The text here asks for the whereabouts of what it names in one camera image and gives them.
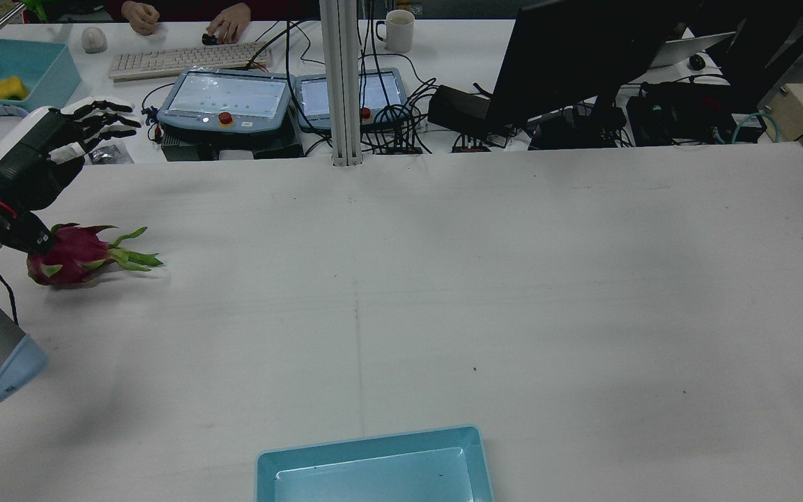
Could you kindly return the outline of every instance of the black computer monitor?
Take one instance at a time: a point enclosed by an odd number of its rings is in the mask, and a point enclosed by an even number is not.
[[[646,73],[696,0],[552,0],[523,7],[507,44],[485,120],[525,126],[597,96],[612,108],[618,89]]]

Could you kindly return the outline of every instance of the laptop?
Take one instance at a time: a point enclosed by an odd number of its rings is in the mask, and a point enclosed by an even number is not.
[[[659,68],[662,66],[672,66],[690,57],[692,54],[698,54],[711,45],[723,42],[727,38],[733,37],[735,31],[727,33],[718,33],[717,35],[705,35],[704,37],[693,38],[678,38],[676,40],[669,40],[662,45],[656,59],[650,64],[650,68]]]

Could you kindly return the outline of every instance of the green cable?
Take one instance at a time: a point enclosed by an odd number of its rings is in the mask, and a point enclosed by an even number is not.
[[[772,118],[769,114],[764,114],[764,112],[756,112],[755,114],[746,115],[745,117],[742,118],[741,121],[739,121],[739,125],[737,125],[736,126],[736,130],[733,131],[733,138],[730,140],[730,144],[731,145],[736,143],[736,137],[739,136],[740,128],[742,128],[742,126],[745,125],[745,123],[747,121],[749,121],[750,119],[752,119],[754,117],[764,117],[765,119],[770,121],[771,124],[774,124],[774,130],[777,132],[777,137],[775,137],[774,143],[779,143],[780,142],[780,136],[781,136],[780,135],[780,124],[777,123],[777,119]]]

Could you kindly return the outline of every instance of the monitor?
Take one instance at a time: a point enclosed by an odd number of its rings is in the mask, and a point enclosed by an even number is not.
[[[361,130],[389,130],[408,118],[404,105],[408,100],[404,83],[396,68],[366,70],[359,74],[359,99],[369,108],[370,117],[361,119]],[[299,98],[299,125],[302,130],[330,132],[328,77],[326,74],[297,77],[296,95]]]
[[[597,96],[614,106],[646,73],[696,0],[552,0],[517,14],[485,118],[523,127],[531,118]]]

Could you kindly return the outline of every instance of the teal bin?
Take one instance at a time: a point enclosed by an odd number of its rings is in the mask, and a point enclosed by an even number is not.
[[[60,108],[79,86],[79,71],[64,44],[0,38],[0,80],[17,75],[29,90],[23,101],[0,99],[26,111],[39,106]]]
[[[256,502],[494,502],[468,425],[263,452]]]

